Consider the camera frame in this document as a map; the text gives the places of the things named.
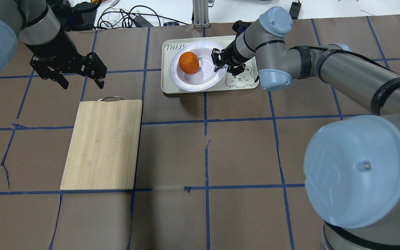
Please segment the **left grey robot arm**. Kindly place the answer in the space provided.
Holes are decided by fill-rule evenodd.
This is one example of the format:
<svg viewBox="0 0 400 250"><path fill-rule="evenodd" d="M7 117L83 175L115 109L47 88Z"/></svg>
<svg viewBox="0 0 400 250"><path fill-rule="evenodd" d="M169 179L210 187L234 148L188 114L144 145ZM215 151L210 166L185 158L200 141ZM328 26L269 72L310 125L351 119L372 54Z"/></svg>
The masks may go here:
<svg viewBox="0 0 400 250"><path fill-rule="evenodd" d="M42 79L66 90L64 73L76 73L104 87L106 65L95 52L79 54L45 0L0 0L0 73L14 56L18 41L32 52L30 66Z"/></svg>

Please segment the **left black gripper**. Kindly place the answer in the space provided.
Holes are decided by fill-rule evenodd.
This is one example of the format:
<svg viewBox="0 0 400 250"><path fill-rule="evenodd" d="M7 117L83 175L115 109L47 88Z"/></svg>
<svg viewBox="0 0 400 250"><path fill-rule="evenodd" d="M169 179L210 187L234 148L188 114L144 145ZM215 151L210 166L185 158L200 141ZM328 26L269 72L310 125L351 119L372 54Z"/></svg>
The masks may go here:
<svg viewBox="0 0 400 250"><path fill-rule="evenodd" d="M82 56L74 49L57 51L35 49L30 65L41 78L53 78L62 89L67 90L68 80L63 73L76 73L94 80L99 89L103 89L107 67L100 57L91 52Z"/></svg>

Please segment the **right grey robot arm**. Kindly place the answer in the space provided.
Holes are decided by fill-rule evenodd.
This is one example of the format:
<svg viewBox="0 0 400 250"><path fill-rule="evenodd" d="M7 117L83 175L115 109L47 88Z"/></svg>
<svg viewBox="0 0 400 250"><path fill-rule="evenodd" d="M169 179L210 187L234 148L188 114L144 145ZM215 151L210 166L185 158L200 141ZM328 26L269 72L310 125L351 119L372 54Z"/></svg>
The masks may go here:
<svg viewBox="0 0 400 250"><path fill-rule="evenodd" d="M287 43L344 39L400 73L400 15L294 22ZM322 126L368 111L318 78L266 92L201 95L208 250L316 250L323 220L304 187L306 145Z"/></svg>

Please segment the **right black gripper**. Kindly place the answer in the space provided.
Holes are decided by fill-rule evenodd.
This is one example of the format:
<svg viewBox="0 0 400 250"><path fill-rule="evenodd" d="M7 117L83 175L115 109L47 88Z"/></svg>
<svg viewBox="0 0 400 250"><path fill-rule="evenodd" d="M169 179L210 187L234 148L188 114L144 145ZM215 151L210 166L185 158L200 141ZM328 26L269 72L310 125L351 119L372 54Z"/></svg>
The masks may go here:
<svg viewBox="0 0 400 250"><path fill-rule="evenodd" d="M225 66L232 76L238 76L245 71L245 57L238 52L236 47L226 47L222 50L212 49L211 59L214 72Z"/></svg>

